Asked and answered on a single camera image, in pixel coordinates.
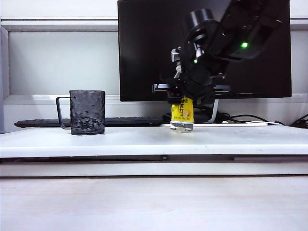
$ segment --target black mug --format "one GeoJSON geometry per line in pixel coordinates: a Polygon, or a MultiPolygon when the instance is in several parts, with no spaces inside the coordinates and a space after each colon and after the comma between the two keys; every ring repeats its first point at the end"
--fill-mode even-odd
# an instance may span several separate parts
{"type": "Polygon", "coordinates": [[[60,127],[71,129],[72,135],[94,135],[105,132],[105,92],[102,90],[70,90],[70,97],[57,97],[60,127]],[[61,98],[70,99],[71,127],[62,121],[61,98]]]}

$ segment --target plastic bottle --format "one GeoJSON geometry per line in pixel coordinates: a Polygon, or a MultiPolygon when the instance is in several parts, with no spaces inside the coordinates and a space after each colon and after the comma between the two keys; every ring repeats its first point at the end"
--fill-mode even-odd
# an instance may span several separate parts
{"type": "Polygon", "coordinates": [[[170,129],[175,132],[193,131],[193,101],[182,97],[181,104],[171,106],[170,129]]]}

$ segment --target keyboard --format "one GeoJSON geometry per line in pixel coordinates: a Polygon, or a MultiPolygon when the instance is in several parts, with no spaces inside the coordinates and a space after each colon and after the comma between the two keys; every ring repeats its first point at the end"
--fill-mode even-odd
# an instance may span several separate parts
{"type": "MultiPolygon", "coordinates": [[[[70,119],[63,119],[65,126],[71,126],[70,119]]],[[[140,116],[140,117],[111,117],[105,118],[105,127],[157,127],[164,123],[161,117],[140,116]]],[[[20,120],[14,124],[19,128],[57,128],[58,119],[33,119],[20,120]]]]}

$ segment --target computer monitor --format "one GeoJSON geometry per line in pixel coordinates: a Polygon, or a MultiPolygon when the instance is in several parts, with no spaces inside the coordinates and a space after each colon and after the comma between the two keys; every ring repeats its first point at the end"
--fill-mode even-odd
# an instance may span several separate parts
{"type": "MultiPolygon", "coordinates": [[[[190,12],[206,8],[220,21],[231,0],[118,1],[121,101],[163,101],[165,92],[152,93],[160,73],[171,63],[171,50],[182,45],[181,22],[190,12]]],[[[280,13],[283,23],[255,59],[231,62],[229,92],[216,99],[290,97],[291,45],[289,5],[280,13]]]]}

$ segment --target white desk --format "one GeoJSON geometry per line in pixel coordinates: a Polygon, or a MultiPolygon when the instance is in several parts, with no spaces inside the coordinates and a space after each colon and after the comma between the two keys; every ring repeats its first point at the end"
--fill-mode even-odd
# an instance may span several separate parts
{"type": "MultiPolygon", "coordinates": [[[[308,131],[282,126],[107,128],[72,136],[60,128],[0,135],[0,156],[308,154],[308,131]]],[[[12,162],[2,176],[307,174],[292,163],[12,162]]],[[[2,231],[305,231],[308,177],[0,179],[2,231]]]]}
{"type": "MultiPolygon", "coordinates": [[[[73,136],[61,128],[35,128],[0,135],[0,157],[136,155],[304,155],[308,130],[284,126],[195,128],[106,128],[106,133],[73,136]]],[[[1,176],[260,175],[308,174],[308,161],[292,163],[13,162],[1,176]]]]}

